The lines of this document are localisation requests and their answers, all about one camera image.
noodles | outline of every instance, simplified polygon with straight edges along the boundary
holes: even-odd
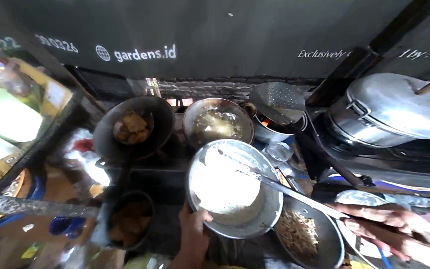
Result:
[[[314,219],[283,207],[276,229],[283,244],[299,255],[313,257],[318,254],[318,235]]]

hot oil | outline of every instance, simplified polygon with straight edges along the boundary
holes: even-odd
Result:
[[[200,144],[226,138],[241,140],[243,132],[238,117],[220,108],[201,113],[194,120],[194,135]]]

wok handle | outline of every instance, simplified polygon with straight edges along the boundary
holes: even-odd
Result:
[[[316,144],[310,137],[303,133],[296,125],[290,124],[290,128],[293,130],[296,138],[299,138],[308,148],[324,160],[328,165],[330,165],[336,172],[338,172],[346,181],[348,181],[352,186],[364,186],[363,181],[351,173],[348,168],[340,164],[335,158],[329,156],[324,149],[322,149],[318,144]]]
[[[112,165],[111,163],[108,164],[108,162],[106,160],[104,160],[104,158],[100,158],[99,160],[97,160],[97,162],[94,164],[94,166],[97,168],[102,168],[102,169],[120,168],[120,165]]]

metal bowl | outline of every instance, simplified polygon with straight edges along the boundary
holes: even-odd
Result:
[[[275,168],[273,168],[266,157],[263,156],[263,154],[261,154],[260,151],[258,151],[253,146],[234,139],[220,139],[212,141],[198,150],[192,160],[192,163],[190,164],[187,174],[185,190],[187,192],[188,203],[194,211],[198,211],[200,209],[196,202],[199,199],[196,196],[194,190],[191,188],[194,169],[196,166],[203,165],[206,152],[209,148],[224,143],[240,149],[244,152],[244,158],[258,163],[260,167],[264,167],[264,169],[261,171],[263,174],[277,177]],[[260,185],[260,192],[260,209],[258,214],[256,214],[255,217],[253,217],[248,222],[238,225],[228,225],[213,220],[211,223],[205,223],[205,226],[219,235],[235,239],[244,239],[265,234],[278,221],[278,218],[281,214],[281,208],[283,206],[283,194],[265,184]]]
[[[307,269],[338,268],[344,259],[344,243],[338,227],[333,220],[323,212],[291,197],[285,197],[285,206],[294,212],[314,219],[316,233],[318,234],[318,255],[310,258],[291,252],[283,244],[280,234],[275,226],[275,233],[286,253],[300,266]]]
[[[247,112],[242,109],[242,107],[238,106],[236,103],[225,100],[222,98],[207,98],[200,101],[196,101],[191,104],[183,115],[183,133],[190,145],[192,145],[195,149],[200,148],[204,144],[210,141],[199,141],[199,138],[194,133],[194,122],[195,118],[203,113],[206,113],[209,110],[221,108],[224,112],[230,112],[236,115],[238,118],[238,122],[245,130],[242,133],[241,141],[250,144],[253,141],[254,136],[254,127],[253,122],[248,116]]]

hand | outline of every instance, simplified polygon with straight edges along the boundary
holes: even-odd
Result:
[[[417,260],[430,266],[430,223],[396,204],[380,206],[329,204],[332,208],[366,220],[345,219],[356,235],[390,251],[400,260]]]
[[[208,235],[204,232],[204,221],[211,222],[208,211],[190,213],[187,202],[179,213],[182,228],[180,252],[170,264],[170,268],[200,268],[208,248]]]

